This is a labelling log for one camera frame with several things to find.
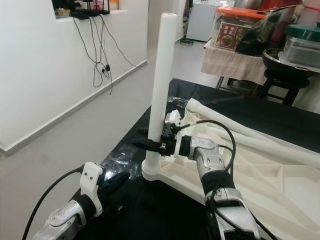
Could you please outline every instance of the white baseboard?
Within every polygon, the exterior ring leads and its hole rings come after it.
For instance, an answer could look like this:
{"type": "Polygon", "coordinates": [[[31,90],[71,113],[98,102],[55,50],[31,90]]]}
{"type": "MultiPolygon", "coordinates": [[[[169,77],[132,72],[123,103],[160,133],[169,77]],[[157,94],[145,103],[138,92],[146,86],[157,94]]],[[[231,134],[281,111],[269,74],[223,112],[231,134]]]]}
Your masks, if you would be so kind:
{"type": "MultiPolygon", "coordinates": [[[[130,69],[129,71],[127,71],[126,73],[124,73],[123,75],[118,77],[117,79],[113,80],[113,87],[115,87],[122,80],[126,79],[131,74],[133,74],[135,71],[137,71],[139,69],[139,67],[145,66],[146,64],[148,64],[147,60],[141,62],[138,65],[138,67],[133,67],[132,69],[130,69]]],[[[25,147],[26,145],[28,145],[29,143],[31,143],[32,141],[34,141],[35,139],[37,139],[38,137],[40,137],[41,135],[46,133],[48,130],[52,129],[54,126],[61,123],[63,120],[67,119],[72,114],[74,114],[75,112],[77,112],[78,110],[83,108],[85,105],[92,102],[97,97],[101,96],[102,94],[104,94],[106,91],[108,91],[110,89],[111,89],[111,83],[107,84],[106,86],[99,89],[98,91],[92,93],[91,95],[89,95],[85,99],[81,100],[80,102],[78,102],[74,106],[70,107],[69,109],[67,109],[66,111],[64,111],[63,113],[61,113],[57,117],[55,117],[54,119],[50,120],[46,124],[40,126],[36,130],[32,131],[30,134],[22,137],[21,139],[14,142],[10,146],[8,146],[8,147],[0,146],[0,151],[3,152],[4,154],[6,154],[7,156],[10,156],[10,155],[16,153],[17,151],[19,151],[20,149],[22,149],[23,147],[25,147]]]]}
{"type": "Polygon", "coordinates": [[[175,40],[175,43],[178,43],[180,41],[180,39],[183,39],[185,36],[187,36],[187,35],[183,35],[183,36],[179,37],[177,40],[175,40]]]}

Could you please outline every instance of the black chair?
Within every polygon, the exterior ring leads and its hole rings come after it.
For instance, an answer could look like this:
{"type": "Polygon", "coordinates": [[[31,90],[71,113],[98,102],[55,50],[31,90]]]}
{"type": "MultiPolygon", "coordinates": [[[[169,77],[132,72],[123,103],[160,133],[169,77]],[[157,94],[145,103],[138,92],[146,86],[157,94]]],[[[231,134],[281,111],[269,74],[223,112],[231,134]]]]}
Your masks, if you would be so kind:
{"type": "Polygon", "coordinates": [[[300,89],[304,89],[310,85],[310,81],[305,77],[293,76],[271,69],[265,70],[264,76],[267,78],[267,80],[256,97],[263,99],[265,96],[269,96],[275,99],[283,100],[282,104],[288,106],[291,106],[294,103],[300,89]],[[268,93],[272,86],[288,89],[286,96],[283,98],[268,93]]]}

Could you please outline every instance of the black table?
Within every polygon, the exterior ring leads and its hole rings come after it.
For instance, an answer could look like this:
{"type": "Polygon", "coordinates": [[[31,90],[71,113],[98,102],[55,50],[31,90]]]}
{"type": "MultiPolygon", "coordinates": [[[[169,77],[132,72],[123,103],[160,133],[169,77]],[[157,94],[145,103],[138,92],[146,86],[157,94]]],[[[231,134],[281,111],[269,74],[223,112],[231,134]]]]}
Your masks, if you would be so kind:
{"type": "MultiPolygon", "coordinates": [[[[246,127],[320,153],[319,114],[179,79],[171,81],[168,95],[186,100],[194,98],[246,127]]],[[[166,111],[178,109],[183,114],[184,103],[173,99],[166,111]]],[[[141,137],[137,129],[148,126],[149,118],[150,108],[111,155],[124,146],[129,147],[134,149],[131,161],[140,166],[146,152],[134,148],[131,140],[141,137]]],[[[208,239],[205,207],[161,181],[150,182],[139,176],[128,180],[112,198],[123,206],[123,214],[107,210],[92,219],[76,240],[208,239]]]]}

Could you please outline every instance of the table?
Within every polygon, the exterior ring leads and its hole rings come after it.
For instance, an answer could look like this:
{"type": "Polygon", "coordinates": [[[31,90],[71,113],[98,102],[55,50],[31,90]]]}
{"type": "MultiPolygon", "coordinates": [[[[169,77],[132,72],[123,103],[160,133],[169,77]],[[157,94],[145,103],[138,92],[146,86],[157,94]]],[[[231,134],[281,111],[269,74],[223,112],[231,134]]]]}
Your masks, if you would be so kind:
{"type": "Polygon", "coordinates": [[[210,46],[211,40],[204,45],[205,55],[201,72],[221,76],[217,89],[221,87],[224,77],[237,80],[247,80],[258,85],[264,85],[266,67],[262,57],[249,56],[235,51],[210,46]]]}
{"type": "MultiPolygon", "coordinates": [[[[180,99],[194,98],[246,127],[320,153],[319,114],[179,79],[171,81],[168,95],[178,99],[167,104],[167,112],[177,108],[183,114],[180,99]]],[[[112,152],[132,147],[131,140],[141,137],[137,129],[148,126],[149,117],[150,108],[112,152]]],[[[140,165],[145,155],[136,149],[132,161],[140,165]]],[[[208,239],[205,207],[161,181],[139,176],[127,181],[113,199],[123,206],[124,214],[107,211],[90,220],[76,240],[208,239]]]]}

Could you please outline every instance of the white vertical pole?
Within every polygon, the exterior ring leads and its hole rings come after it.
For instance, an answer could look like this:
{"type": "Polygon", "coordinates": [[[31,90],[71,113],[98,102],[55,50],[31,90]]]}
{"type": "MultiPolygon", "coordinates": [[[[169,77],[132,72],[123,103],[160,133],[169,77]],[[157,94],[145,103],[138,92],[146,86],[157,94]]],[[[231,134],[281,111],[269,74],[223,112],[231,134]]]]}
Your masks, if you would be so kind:
{"type": "MultiPolygon", "coordinates": [[[[148,139],[155,142],[160,142],[164,128],[171,68],[174,59],[176,28],[177,15],[163,13],[160,22],[148,132],[148,139]]],[[[142,170],[152,175],[156,174],[160,168],[159,154],[157,152],[146,151],[142,170]]]]}

